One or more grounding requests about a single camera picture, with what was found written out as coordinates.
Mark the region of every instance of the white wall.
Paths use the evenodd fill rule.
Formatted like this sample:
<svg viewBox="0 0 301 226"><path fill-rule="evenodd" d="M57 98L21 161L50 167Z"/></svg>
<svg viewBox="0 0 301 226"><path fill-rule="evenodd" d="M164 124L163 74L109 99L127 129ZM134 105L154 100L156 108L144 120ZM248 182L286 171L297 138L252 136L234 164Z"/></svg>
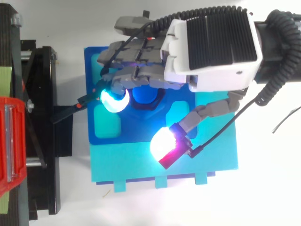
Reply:
<svg viewBox="0 0 301 226"><path fill-rule="evenodd" d="M264 20L276 8L301 13L301 3L294 0L5 2L23 15L22 39L36 39L38 47L52 46L58 52L60 105L72 105L86 92L83 49L125 39L113 29L119 16L138 16L145 9L155 19L224 4L246 7L256 20ZM242 105L261 89L252 85ZM300 94L300 84L285 85L268 106L254 105L237 120L239 170L217 172L204 186L195 186L193 179L169 180L169 188L160 190L152 181L130 183L120 194L113 192L113 185L91 183L87 112L77 113L73 157L60 159L61 211L56 216L40 211L31 226L301 225L301 112L271 134L290 110L301 105Z"/></svg>

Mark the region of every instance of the green paper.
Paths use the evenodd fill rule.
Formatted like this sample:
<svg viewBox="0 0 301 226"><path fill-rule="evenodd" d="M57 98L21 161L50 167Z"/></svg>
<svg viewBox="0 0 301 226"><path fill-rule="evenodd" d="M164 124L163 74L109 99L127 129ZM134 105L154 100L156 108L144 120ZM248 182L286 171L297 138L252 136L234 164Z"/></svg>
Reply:
<svg viewBox="0 0 301 226"><path fill-rule="evenodd" d="M0 97L9 97L11 67L0 67ZM8 213L9 192L0 197L0 214Z"/></svg>
<svg viewBox="0 0 301 226"><path fill-rule="evenodd" d="M0 97L9 97L11 67L0 67Z"/></svg>
<svg viewBox="0 0 301 226"><path fill-rule="evenodd" d="M8 213L8 201L9 201L9 192L4 193L0 197L0 214Z"/></svg>

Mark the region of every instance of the coiled black cable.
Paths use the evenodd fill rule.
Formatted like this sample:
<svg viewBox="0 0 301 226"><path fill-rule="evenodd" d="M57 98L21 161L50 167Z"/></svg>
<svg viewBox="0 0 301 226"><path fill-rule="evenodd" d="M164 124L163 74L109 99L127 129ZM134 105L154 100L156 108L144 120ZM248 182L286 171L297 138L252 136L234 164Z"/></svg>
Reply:
<svg viewBox="0 0 301 226"><path fill-rule="evenodd" d="M275 76L266 84L263 90L257 95L255 102L259 106L265 106L295 74L298 64L301 61L301 32L292 20L292 14L272 11L266 20L268 25L275 28L283 40L289 45L289 50L284 56L279 70Z"/></svg>
<svg viewBox="0 0 301 226"><path fill-rule="evenodd" d="M241 7L236 8L236 6L218 6L218 7L199 8L199 9L192 9L183 12L177 12L153 21L150 25L150 30L153 34L164 31L169 28L173 19L188 20L197 16L207 16L207 15L222 14L222 13L235 12L235 11L246 12L247 9L246 8L242 9Z"/></svg>

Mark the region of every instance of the cyan glowing fingertip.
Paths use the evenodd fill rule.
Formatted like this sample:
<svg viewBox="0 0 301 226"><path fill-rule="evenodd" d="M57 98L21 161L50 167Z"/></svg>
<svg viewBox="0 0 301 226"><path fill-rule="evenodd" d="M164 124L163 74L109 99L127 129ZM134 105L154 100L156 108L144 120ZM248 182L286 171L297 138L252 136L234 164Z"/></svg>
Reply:
<svg viewBox="0 0 301 226"><path fill-rule="evenodd" d="M160 161L171 150L176 148L176 139L168 127L162 127L150 142L150 152L157 161Z"/></svg>
<svg viewBox="0 0 301 226"><path fill-rule="evenodd" d="M116 113L125 109L130 101L130 95L126 89L126 94L123 99L115 100L106 90L103 90L100 94L100 100L109 112Z"/></svg>

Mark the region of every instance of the black heat sink fins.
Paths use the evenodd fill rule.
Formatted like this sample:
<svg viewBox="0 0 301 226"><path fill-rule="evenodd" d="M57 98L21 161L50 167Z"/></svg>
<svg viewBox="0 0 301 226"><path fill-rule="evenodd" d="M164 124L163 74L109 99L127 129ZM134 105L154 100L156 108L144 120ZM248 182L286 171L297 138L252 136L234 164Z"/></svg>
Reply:
<svg viewBox="0 0 301 226"><path fill-rule="evenodd" d="M228 12L187 21L189 68L257 60L246 12Z"/></svg>

